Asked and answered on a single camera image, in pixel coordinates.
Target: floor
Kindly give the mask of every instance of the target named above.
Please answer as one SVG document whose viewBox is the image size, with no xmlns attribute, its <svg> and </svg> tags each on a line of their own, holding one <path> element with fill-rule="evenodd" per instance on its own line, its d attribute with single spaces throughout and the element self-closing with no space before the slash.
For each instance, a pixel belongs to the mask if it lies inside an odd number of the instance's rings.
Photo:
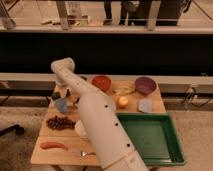
<svg viewBox="0 0 213 171">
<path fill-rule="evenodd" d="M 29 105 L 26 107 L 27 101 L 37 107 Z M 162 167 L 159 171 L 213 170 L 213 102 L 199 109 L 189 105 L 186 111 L 181 101 L 182 99 L 164 99 L 167 111 L 175 123 L 187 163 L 185 166 Z M 44 104 L 46 104 L 46 99 L 43 97 L 40 101 L 10 98 L 4 106 L 0 107 L 0 129 L 18 123 L 26 131 L 21 136 L 9 133 L 0 137 L 0 171 L 57 170 L 51 166 L 30 164 L 32 150 L 47 111 Z M 62 166 L 62 169 L 64 171 L 82 170 L 81 167 L 68 166 Z M 100 171 L 100 169 L 89 168 L 87 171 Z"/>
<path fill-rule="evenodd" d="M 68 14 L 72 14 L 68 2 L 66 2 L 66 7 Z M 118 25 L 119 23 L 120 8 L 120 2 L 112 2 L 112 25 Z M 103 20 L 105 19 L 103 2 L 80 2 L 80 10 L 82 15 L 90 16 L 91 26 L 102 26 Z M 9 14 L 17 26 L 36 27 L 42 26 L 41 23 L 48 20 L 59 21 L 55 1 L 20 0 L 17 5 L 10 10 Z M 189 11 L 181 15 L 178 25 L 183 27 L 212 27 L 212 18 L 213 1 L 194 0 Z M 52 25 L 48 26 L 50 26 L 48 29 L 57 27 Z"/>
</svg>

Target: person's legs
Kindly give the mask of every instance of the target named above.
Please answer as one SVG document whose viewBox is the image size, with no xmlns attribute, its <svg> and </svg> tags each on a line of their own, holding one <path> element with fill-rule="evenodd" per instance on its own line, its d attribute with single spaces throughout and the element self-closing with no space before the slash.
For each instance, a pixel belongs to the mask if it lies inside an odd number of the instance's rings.
<svg viewBox="0 0 213 171">
<path fill-rule="evenodd" d="M 104 10 L 107 19 L 112 19 L 111 1 L 104 1 Z"/>
<path fill-rule="evenodd" d="M 121 14 L 120 14 L 120 22 L 119 25 L 125 25 L 125 20 L 127 16 L 127 10 L 123 5 L 124 1 L 121 1 Z"/>
</svg>

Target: black wall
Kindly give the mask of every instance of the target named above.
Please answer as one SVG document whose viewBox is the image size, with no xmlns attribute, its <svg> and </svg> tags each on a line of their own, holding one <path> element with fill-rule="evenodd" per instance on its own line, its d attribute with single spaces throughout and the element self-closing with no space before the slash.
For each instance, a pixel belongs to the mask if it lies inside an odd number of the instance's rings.
<svg viewBox="0 0 213 171">
<path fill-rule="evenodd" d="M 213 35 L 0 33 L 0 72 L 49 73 L 64 57 L 76 73 L 213 75 Z"/>
</svg>

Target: sausage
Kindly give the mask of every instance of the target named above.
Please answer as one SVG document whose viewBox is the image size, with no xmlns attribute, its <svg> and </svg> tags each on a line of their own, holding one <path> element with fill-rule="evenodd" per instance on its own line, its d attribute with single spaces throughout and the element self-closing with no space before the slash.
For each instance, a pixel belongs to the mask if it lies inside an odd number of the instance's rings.
<svg viewBox="0 0 213 171">
<path fill-rule="evenodd" d="M 40 144 L 42 149 L 49 149 L 49 148 L 63 148 L 64 150 L 68 151 L 68 147 L 59 142 L 43 142 Z"/>
</svg>

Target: gray floor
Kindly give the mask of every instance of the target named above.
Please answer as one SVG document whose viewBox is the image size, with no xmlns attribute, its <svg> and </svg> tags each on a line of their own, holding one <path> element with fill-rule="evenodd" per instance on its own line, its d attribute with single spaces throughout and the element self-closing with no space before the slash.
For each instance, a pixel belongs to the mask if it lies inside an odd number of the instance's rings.
<svg viewBox="0 0 213 171">
<path fill-rule="evenodd" d="M 14 133 L 0 137 L 0 171 L 52 171 L 51 166 L 38 166 L 30 164 L 30 157 L 46 113 L 45 107 L 23 107 L 20 101 L 13 101 L 12 107 L 8 101 L 6 107 L 0 107 L 0 129 L 18 123 L 26 133 L 16 136 Z M 162 167 L 160 171 L 210 171 L 213 170 L 213 103 L 204 108 L 196 109 L 189 105 L 184 110 L 181 99 L 164 99 L 167 111 L 171 114 L 176 125 L 177 133 L 186 158 L 185 166 Z M 65 171 L 80 171 L 81 168 L 65 167 Z"/>
</svg>

